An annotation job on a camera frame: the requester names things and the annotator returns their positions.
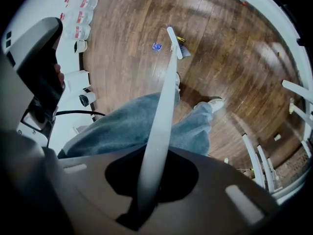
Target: black cable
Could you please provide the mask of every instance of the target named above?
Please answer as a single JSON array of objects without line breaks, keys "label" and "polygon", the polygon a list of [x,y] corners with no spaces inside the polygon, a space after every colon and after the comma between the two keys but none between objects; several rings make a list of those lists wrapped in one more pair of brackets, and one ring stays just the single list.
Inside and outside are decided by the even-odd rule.
[{"label": "black cable", "polygon": [[100,113],[100,112],[93,112],[93,111],[81,111],[81,110],[61,111],[61,112],[57,112],[56,116],[59,116],[59,115],[64,115],[64,114],[71,114],[71,113],[95,114],[95,115],[105,116],[105,114]]}]

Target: light blue jeans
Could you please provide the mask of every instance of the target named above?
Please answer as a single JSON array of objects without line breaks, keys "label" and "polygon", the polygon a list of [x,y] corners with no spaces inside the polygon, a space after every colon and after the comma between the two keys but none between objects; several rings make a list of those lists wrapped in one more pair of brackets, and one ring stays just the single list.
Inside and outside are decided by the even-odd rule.
[{"label": "light blue jeans", "polygon": [[[148,141],[160,93],[131,100],[116,111],[106,115],[70,140],[63,148],[67,157],[96,155],[144,145]],[[180,96],[176,90],[175,105]],[[200,103],[172,127],[170,146],[201,155],[210,148],[210,122],[212,107]]]}]

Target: hardwood floorboard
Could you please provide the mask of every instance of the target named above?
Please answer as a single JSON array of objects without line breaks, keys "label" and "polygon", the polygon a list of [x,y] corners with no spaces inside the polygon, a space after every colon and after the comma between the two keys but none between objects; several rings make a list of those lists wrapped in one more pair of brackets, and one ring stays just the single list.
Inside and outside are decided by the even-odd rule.
[{"label": "hardwood floorboard", "polygon": [[[108,114],[161,90],[171,54],[169,24],[192,54],[178,61],[181,102],[174,123],[198,102],[221,97],[225,108],[212,121],[211,156],[250,168],[242,141],[247,133],[275,167],[290,157],[303,123],[289,115],[289,99],[300,107],[303,102],[281,82],[300,84],[296,65],[266,18],[239,0],[99,0],[84,54],[96,110]],[[153,43],[162,50],[152,50]],[[282,138],[274,141],[278,133]]]}]

